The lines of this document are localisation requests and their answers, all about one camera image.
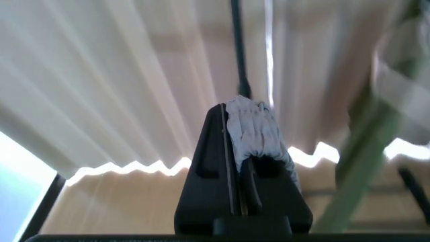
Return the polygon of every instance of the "corrugated metal sheet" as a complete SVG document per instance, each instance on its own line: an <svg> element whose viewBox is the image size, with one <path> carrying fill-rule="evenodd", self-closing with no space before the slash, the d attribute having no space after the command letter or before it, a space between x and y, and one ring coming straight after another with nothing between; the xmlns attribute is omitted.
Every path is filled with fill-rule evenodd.
<svg viewBox="0 0 430 242"><path fill-rule="evenodd" d="M372 48L408 1L243 1L254 98L289 145L338 147ZM70 177L191 157L206 112L237 93L230 1L2 1L0 129Z"/></svg>

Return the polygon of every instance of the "crumpled white material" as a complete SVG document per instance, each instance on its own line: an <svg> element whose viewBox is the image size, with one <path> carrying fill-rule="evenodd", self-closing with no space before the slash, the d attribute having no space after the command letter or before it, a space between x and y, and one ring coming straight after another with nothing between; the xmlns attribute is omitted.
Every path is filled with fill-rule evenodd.
<svg viewBox="0 0 430 242"><path fill-rule="evenodd" d="M241 95L226 104L227 130L233 145L234 160L240 172L242 162L251 155L270 156L283 161L292 181L300 190L298 174L271 108Z"/></svg>

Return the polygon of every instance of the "white cloth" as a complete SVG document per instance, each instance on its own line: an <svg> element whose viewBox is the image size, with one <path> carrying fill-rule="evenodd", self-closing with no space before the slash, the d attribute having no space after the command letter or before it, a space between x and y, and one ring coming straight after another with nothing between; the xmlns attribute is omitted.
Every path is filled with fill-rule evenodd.
<svg viewBox="0 0 430 242"><path fill-rule="evenodd" d="M241 95L226 104L227 130L230 133L234 160L240 172L242 162L251 155L270 156L285 162L292 181L300 190L298 174L271 108L264 102L256 103Z"/></svg>

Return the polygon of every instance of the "bright light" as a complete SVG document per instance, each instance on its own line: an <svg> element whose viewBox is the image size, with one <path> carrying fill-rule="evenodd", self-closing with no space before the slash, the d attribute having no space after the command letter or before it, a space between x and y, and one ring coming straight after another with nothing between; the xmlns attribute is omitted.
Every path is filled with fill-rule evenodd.
<svg viewBox="0 0 430 242"><path fill-rule="evenodd" d="M333 163L339 162L339 152L336 148L330 145L319 142L316 146L313 155L308 155L305 152L297 149L296 147L290 147L288 152L297 164L303 165L308 168L313 168L320 162L321 159L327 159ZM397 155L405 155L413 159L420 160L430 160L430 150L426 146L414 145L409 142L402 140L401 138L394 139L385 149L384 154L387 156L388 160L395 158ZM152 165L146 166L142 165L137 161L133 161L125 167L121 168L113 163L106 163L97 168L83 167L76 172L76 174L69 180L67 180L66 185L71 186L77 183L85 175L100 175L107 171L113 171L119 174L127 174L134 170L141 170L146 173L154 173L160 171L161 173L169 176L176 175L183 168L189 168L191 165L191 160L187 157L183 157L175 166L168 169L162 161L157 161Z"/></svg>

